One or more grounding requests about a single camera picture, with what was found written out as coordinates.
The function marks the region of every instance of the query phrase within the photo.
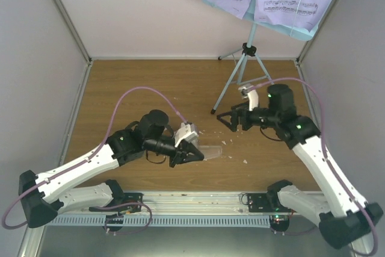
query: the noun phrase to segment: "wooden floor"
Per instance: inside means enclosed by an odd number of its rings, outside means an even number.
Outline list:
[[[273,78],[298,77],[291,61],[264,63]],[[284,143],[267,140],[258,128],[231,132],[210,114],[233,67],[232,60],[95,61],[66,160],[97,146],[119,97],[132,87],[147,85],[163,92],[190,122],[198,126],[203,133],[199,137],[201,145],[222,145],[222,156],[173,169],[168,163],[155,165],[140,159],[102,173],[83,185],[116,179],[124,190],[256,191],[266,190],[275,181],[288,179],[302,190],[318,190],[303,163]],[[248,63],[245,72],[248,79],[261,74],[256,61]],[[289,85],[294,91],[298,112],[309,115],[301,84],[290,82]],[[237,85],[230,86],[218,113],[229,111],[232,105],[243,101],[237,88]],[[260,89],[259,95],[261,106],[266,106],[266,89]],[[179,127],[180,119],[161,97],[151,91],[138,90],[124,99],[112,132],[140,120],[143,114],[155,108],[170,116],[174,129]],[[274,136],[274,131],[266,133]]]

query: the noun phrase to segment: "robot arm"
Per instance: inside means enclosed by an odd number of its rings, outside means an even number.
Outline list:
[[[163,135],[165,130],[171,133],[171,137]],[[139,122],[109,136],[92,159],[88,157],[96,148],[53,170],[39,174],[30,170],[22,173],[19,194],[42,181],[46,182],[21,200],[28,226],[43,226],[58,214],[74,209],[121,204],[124,195],[116,181],[109,180],[95,187],[73,188],[93,176],[141,158],[147,150],[169,156],[170,167],[201,161],[205,156],[193,145],[197,137],[196,127],[190,123],[183,123],[174,135],[166,113],[152,110]],[[50,177],[61,172],[66,173],[51,180]]]
[[[258,95],[250,84],[239,90],[248,102],[232,107],[231,111],[218,115],[217,119],[232,131],[236,131],[239,124],[245,131],[252,126],[273,128],[278,138],[309,169],[326,198],[326,202],[320,202],[284,180],[268,188],[270,198],[276,197],[276,206],[293,209],[308,218],[319,227],[325,240],[337,249],[369,233],[368,222],[355,201],[366,210],[374,224],[382,217],[383,210],[377,203],[367,202],[327,152],[328,161],[354,193],[355,200],[351,200],[324,159],[319,129],[308,117],[297,115],[292,90],[284,84],[269,86],[268,108],[259,107]],[[224,120],[226,116],[230,116],[229,122]]]

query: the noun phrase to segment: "gray floor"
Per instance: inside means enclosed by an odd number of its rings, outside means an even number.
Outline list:
[[[307,220],[297,217],[290,230],[310,226]],[[51,226],[46,229],[39,252],[39,257],[351,256],[347,248],[331,248],[318,231],[291,237],[262,228],[148,228],[140,234],[114,237],[106,236],[98,227]]]

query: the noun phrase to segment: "white wall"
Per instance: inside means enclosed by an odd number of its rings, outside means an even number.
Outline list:
[[[85,61],[51,0],[0,0],[0,214],[19,175],[58,164]],[[9,224],[24,221],[21,205]],[[0,255],[16,256],[25,228],[0,228]]]
[[[217,57],[247,41],[251,23],[201,0],[62,0],[92,57]],[[295,58],[304,43],[259,27],[262,58]]]
[[[303,61],[325,106],[330,151],[385,209],[385,0],[340,0]],[[385,217],[377,226],[385,256]]]

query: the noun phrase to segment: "tripod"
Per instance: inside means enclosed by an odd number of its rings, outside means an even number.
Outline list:
[[[237,53],[238,51],[242,50],[241,58],[238,60],[237,64],[235,65],[233,72],[231,73],[229,79],[226,82],[226,85],[224,86],[221,94],[219,95],[219,98],[217,99],[217,102],[215,103],[213,109],[211,110],[211,114],[215,114],[215,112],[216,112],[220,102],[222,101],[222,98],[223,98],[224,94],[226,93],[226,90],[230,84],[236,83],[237,85],[243,85],[243,84],[246,84],[246,83],[249,83],[252,81],[260,81],[261,79],[264,79],[264,78],[271,80],[270,74],[268,73],[266,67],[263,65],[262,60],[260,60],[260,57],[257,54],[257,48],[255,46],[252,46],[256,29],[257,29],[257,24],[255,22],[253,22],[253,26],[251,27],[250,34],[248,36],[248,40],[247,40],[247,42],[245,42],[242,45],[242,48],[239,48],[236,51],[233,51],[233,52],[230,52],[229,54],[222,55],[222,56],[218,57],[218,60],[222,60],[223,58],[226,58],[229,55],[233,55],[233,54]],[[242,78],[243,78],[243,74],[245,72],[248,57],[255,57],[257,59],[259,65],[260,65],[260,68],[263,70],[265,75],[261,76],[259,78],[255,78],[255,79],[251,79],[249,81],[242,82]],[[238,72],[238,79],[236,81],[233,81],[234,76],[237,72]]]

